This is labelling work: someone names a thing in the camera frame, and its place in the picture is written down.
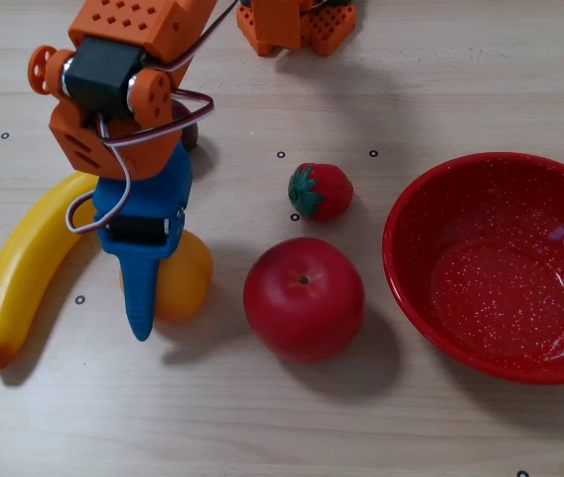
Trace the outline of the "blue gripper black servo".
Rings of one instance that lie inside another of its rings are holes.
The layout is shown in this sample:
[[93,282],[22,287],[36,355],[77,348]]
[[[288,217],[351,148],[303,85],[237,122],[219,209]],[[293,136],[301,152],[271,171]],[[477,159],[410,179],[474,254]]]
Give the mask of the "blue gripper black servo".
[[119,263],[125,311],[140,342],[149,338],[156,318],[165,323],[172,319],[157,292],[167,283],[161,272],[181,239],[192,184],[190,155],[178,144],[158,175],[132,183],[124,207],[97,231],[105,252],[123,255]]

